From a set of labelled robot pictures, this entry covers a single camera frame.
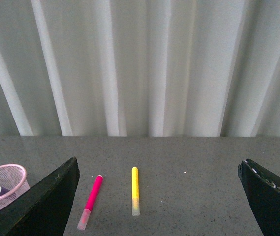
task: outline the wire mesh basket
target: wire mesh basket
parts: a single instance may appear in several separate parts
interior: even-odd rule
[[[0,195],[0,210],[29,190],[26,175],[26,169],[20,165],[0,166],[0,187],[9,190]]]

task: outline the sheer curtain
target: sheer curtain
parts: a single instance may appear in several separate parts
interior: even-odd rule
[[[280,1],[0,0],[0,135],[280,136]]]

